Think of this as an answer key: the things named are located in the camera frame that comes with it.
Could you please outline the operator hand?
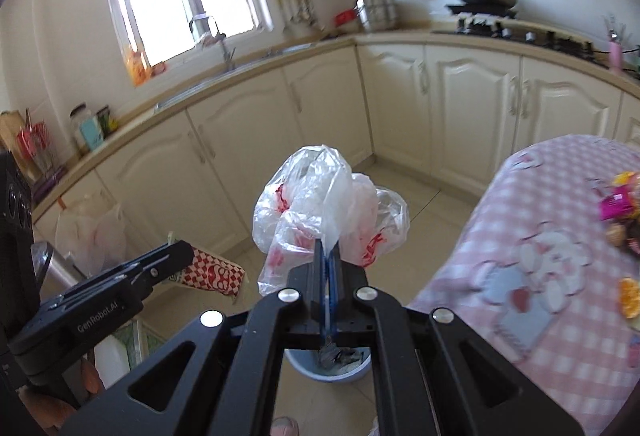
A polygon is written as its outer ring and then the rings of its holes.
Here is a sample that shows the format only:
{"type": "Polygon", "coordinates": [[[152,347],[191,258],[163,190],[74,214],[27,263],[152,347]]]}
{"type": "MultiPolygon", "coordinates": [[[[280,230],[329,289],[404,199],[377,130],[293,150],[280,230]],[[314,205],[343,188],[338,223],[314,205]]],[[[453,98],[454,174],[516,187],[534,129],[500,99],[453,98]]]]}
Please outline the operator hand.
{"type": "MultiPolygon", "coordinates": [[[[96,370],[92,361],[82,358],[79,372],[87,400],[105,390],[99,371],[96,370]]],[[[46,435],[60,434],[65,422],[77,412],[77,409],[66,400],[64,393],[55,392],[51,387],[25,385],[18,390],[17,394],[30,416],[46,435]]]]}

